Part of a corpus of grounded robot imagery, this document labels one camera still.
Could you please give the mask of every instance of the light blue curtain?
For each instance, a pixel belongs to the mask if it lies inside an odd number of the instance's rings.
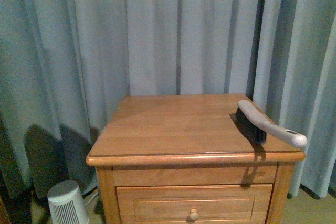
[[[336,188],[330,183],[336,160],[335,19],[336,0],[265,1],[254,101],[275,122],[308,137],[293,195],[300,184],[320,197]]]
[[[13,197],[66,178],[95,186],[85,156],[126,94],[245,93],[308,136],[291,192],[336,187],[335,0],[1,1],[0,169]]]
[[[15,197],[33,182],[45,197],[70,178],[86,192],[96,185],[86,155],[128,93],[125,1],[1,0],[0,8],[8,191]]]

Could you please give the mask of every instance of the nightstand top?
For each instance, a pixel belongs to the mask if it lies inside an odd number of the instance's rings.
[[[297,161],[304,153],[267,135],[252,146],[235,119],[243,94],[124,97],[91,149],[92,166]]]

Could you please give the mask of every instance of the white brush handle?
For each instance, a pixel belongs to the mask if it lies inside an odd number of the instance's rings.
[[[266,133],[275,136],[294,147],[303,148],[306,146],[308,142],[306,136],[271,123],[251,102],[241,100],[238,102],[238,106],[253,125]]]

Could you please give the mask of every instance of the wooden knob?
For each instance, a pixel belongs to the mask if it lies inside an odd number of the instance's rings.
[[[193,221],[197,221],[199,219],[199,214],[197,213],[197,209],[191,209],[189,218]]]

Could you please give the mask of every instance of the white heater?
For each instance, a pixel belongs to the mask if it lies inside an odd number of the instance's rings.
[[[89,216],[76,181],[58,183],[48,192],[51,218],[54,224],[88,224]]]

